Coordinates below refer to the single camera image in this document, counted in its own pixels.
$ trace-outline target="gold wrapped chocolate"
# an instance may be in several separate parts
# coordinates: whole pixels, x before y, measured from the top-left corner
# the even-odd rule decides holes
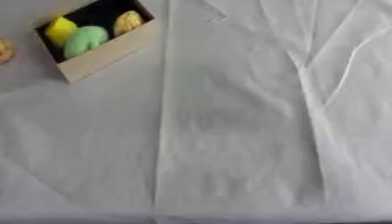
[[[15,49],[5,38],[0,38],[0,64],[9,62],[15,55]]]
[[[143,19],[139,13],[134,10],[123,13],[115,21],[114,33],[118,37],[126,32],[129,32],[143,24]]]

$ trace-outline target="table surface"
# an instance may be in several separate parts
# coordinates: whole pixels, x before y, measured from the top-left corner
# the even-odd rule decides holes
[[[390,1],[143,0],[155,40],[68,85],[32,24],[88,1],[0,0],[3,217],[392,219]]]

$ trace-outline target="green ball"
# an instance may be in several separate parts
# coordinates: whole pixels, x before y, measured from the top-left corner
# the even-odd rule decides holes
[[[64,46],[64,56],[69,60],[107,42],[108,32],[100,26],[84,26],[78,29]]]

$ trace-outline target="round object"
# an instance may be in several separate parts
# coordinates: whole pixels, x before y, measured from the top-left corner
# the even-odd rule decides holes
[[[123,13],[115,21],[114,33],[118,37],[126,32],[129,32],[143,24],[143,19],[139,13],[134,10]]]
[[[64,56],[71,59],[107,42],[108,32],[100,26],[84,26],[76,31],[64,46]]]
[[[0,64],[9,62],[15,55],[15,49],[5,38],[0,38]]]
[[[76,31],[78,26],[64,18],[56,18],[45,30],[45,35],[58,47],[62,47]]]

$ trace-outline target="cardboard box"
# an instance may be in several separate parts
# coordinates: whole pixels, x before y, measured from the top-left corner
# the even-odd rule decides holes
[[[113,34],[115,21],[126,11],[137,11],[142,16],[144,24],[115,38]],[[137,0],[98,0],[64,15],[64,17],[75,22],[79,27],[101,26],[108,31],[110,36],[109,42],[74,58],[65,59],[63,49],[55,46],[45,35],[45,29],[52,21],[45,21],[44,24],[36,28],[45,48],[69,82],[93,74],[100,68],[141,48],[151,40],[157,30],[156,19]]]

